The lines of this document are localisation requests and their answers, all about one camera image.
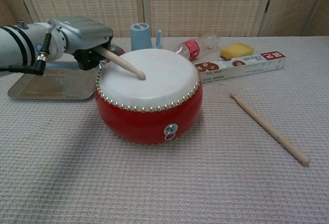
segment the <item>red label on box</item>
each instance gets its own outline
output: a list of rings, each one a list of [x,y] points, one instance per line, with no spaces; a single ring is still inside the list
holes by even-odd
[[[275,60],[275,59],[279,59],[279,58],[284,58],[285,56],[277,51],[274,52],[269,52],[269,53],[261,53],[260,54],[262,57],[264,57],[267,60]]]
[[[200,53],[200,47],[199,47],[199,44],[193,40],[193,39],[190,39],[186,42],[183,42],[187,48],[189,49],[189,52],[190,52],[190,60],[197,57]]]

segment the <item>textured tablecloth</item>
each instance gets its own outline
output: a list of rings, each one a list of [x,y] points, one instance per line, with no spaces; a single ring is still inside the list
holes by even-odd
[[[162,39],[162,48],[182,40]],[[114,42],[130,51],[129,39]],[[13,100],[7,91],[21,74],[2,77],[0,223],[329,223],[329,37],[221,45],[234,42],[283,53],[284,69],[205,83],[193,127],[154,146],[117,138],[93,97]],[[309,167],[232,91],[305,152]]]

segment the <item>drum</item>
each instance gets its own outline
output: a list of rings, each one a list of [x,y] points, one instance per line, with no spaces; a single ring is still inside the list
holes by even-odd
[[[138,79],[113,62],[97,76],[96,103],[105,124],[119,137],[157,144],[185,133],[202,104],[202,84],[195,66],[164,49],[142,49],[121,55],[143,71]]]

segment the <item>drumstick tip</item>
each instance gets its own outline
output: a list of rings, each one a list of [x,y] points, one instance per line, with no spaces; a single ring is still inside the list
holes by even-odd
[[[140,79],[140,80],[145,80],[146,79],[146,75],[142,71],[138,71],[136,75],[137,75],[138,79]]]

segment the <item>drumstick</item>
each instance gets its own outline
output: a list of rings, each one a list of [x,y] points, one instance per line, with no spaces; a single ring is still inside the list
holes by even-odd
[[[243,101],[236,94],[231,93],[230,97],[235,99],[238,105],[244,109],[257,123],[262,126],[272,137],[274,137],[288,152],[290,152],[303,166],[308,166],[310,159],[301,152],[296,146],[294,146],[287,138],[280,134],[269,122],[261,117],[255,110],[253,110],[249,104]]]
[[[103,48],[102,46],[98,46],[93,49],[95,52],[99,53],[101,56],[109,59],[110,61],[114,62],[115,64],[121,66],[122,68],[126,69],[127,71],[135,74],[139,79],[145,80],[146,76],[145,73],[136,69],[133,65],[129,62],[125,61],[123,58],[117,56],[116,54],[112,53],[111,51]]]

